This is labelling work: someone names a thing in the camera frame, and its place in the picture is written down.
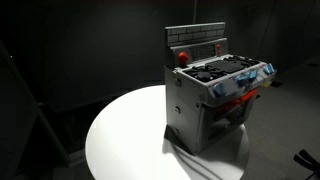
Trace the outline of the red round stove knob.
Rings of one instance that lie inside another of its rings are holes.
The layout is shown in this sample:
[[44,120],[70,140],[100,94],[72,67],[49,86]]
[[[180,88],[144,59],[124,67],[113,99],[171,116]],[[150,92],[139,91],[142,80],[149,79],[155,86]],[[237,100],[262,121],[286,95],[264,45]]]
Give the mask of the red round stove knob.
[[185,52],[180,52],[178,54],[178,61],[180,65],[185,65],[188,60],[189,60],[189,57]]

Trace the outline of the grey toy stove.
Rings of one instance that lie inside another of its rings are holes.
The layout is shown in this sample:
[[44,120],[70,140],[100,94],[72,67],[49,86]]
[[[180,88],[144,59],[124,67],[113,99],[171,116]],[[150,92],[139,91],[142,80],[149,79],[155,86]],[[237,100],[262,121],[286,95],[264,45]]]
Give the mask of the grey toy stove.
[[[165,29],[165,88],[167,125],[192,155],[241,126],[249,117],[257,93],[247,102],[225,110],[216,108],[250,90],[270,85],[274,73],[263,71],[266,62],[232,55],[224,36],[224,22],[170,26]],[[180,65],[178,54],[189,60]],[[257,77],[239,86],[236,77],[256,71]],[[217,97],[213,86],[223,83],[227,95]]]

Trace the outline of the white round table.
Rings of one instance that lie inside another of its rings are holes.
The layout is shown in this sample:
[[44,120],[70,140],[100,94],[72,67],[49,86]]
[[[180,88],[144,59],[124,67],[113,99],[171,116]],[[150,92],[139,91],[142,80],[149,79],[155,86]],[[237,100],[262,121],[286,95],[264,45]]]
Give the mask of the white round table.
[[165,87],[124,94],[95,118],[85,142],[95,180],[240,180],[249,162],[244,126],[198,156],[166,133]]

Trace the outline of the blue left stove knob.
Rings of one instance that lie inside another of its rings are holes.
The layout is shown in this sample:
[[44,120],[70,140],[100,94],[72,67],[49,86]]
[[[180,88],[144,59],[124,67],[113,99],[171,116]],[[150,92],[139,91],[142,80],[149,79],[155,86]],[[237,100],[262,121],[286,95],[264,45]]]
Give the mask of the blue left stove knob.
[[217,83],[213,86],[214,94],[217,97],[223,97],[227,95],[226,87],[223,83]]

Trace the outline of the blue stove knob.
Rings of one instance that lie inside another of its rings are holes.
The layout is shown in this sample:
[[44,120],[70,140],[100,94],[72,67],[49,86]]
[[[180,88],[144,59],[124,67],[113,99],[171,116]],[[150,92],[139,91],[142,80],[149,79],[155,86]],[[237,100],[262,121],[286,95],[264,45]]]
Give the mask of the blue stove knob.
[[256,71],[249,71],[245,75],[239,75],[236,77],[236,82],[239,86],[244,86],[247,83],[253,82],[257,77]]
[[269,75],[269,74],[272,74],[275,72],[274,68],[273,68],[273,65],[271,63],[269,64],[266,64],[264,67],[263,67],[263,71]]
[[217,83],[213,86],[214,94],[217,97],[223,97],[227,95],[226,87],[223,83]]

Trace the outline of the blue middle stove knob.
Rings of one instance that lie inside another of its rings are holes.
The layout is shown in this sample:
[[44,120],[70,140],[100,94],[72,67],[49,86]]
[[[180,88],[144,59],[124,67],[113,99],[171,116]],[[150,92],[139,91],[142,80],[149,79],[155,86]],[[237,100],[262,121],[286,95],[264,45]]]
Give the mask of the blue middle stove knob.
[[236,82],[239,86],[244,86],[247,83],[253,82],[257,77],[256,71],[249,71],[245,75],[239,75],[236,77]]

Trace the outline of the blue right stove knob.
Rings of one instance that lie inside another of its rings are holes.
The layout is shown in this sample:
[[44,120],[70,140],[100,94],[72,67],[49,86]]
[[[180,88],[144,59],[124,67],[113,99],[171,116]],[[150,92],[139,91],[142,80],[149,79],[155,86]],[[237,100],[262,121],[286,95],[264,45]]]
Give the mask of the blue right stove knob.
[[263,67],[263,71],[269,75],[269,74],[272,74],[275,72],[274,68],[273,68],[273,65],[271,63],[269,64],[266,64],[264,67]]

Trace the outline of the black object floor corner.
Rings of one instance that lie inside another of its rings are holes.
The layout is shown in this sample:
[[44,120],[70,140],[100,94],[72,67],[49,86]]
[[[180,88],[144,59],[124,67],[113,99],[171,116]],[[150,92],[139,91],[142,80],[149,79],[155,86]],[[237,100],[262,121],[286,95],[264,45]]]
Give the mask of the black object floor corner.
[[312,172],[320,171],[320,163],[314,159],[305,149],[294,155],[293,160]]

